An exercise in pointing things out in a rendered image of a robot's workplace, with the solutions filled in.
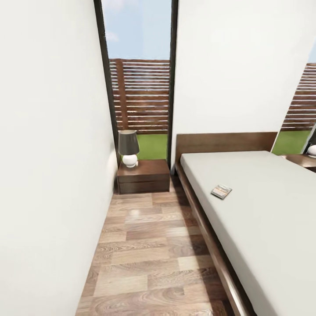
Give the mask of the hardback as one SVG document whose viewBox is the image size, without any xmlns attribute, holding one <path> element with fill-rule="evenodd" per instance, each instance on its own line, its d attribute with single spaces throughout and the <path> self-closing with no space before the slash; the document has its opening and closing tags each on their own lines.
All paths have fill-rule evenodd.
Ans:
<svg viewBox="0 0 316 316">
<path fill-rule="evenodd" d="M 232 189 L 222 185 L 222 184 L 218 184 L 217 187 L 215 187 L 211 193 L 215 196 L 218 196 L 222 199 L 224 199 L 230 192 Z"/>
</svg>

